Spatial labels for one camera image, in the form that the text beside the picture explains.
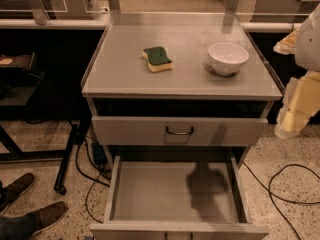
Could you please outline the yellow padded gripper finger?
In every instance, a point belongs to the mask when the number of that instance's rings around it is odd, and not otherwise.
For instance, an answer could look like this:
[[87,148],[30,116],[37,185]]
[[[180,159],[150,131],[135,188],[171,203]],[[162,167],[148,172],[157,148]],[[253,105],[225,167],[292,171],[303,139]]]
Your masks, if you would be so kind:
[[294,54],[298,32],[299,30],[295,29],[281,41],[277,42],[273,47],[273,51],[282,55]]
[[282,139],[294,138],[320,111],[320,73],[308,71],[300,79],[291,78],[282,103],[274,133]]

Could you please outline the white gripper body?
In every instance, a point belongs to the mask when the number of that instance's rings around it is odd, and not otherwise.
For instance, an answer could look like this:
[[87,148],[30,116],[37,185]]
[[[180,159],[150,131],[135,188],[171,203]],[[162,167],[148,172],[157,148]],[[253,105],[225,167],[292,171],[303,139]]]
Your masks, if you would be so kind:
[[309,71],[320,71],[320,5],[302,23],[295,47],[295,62]]

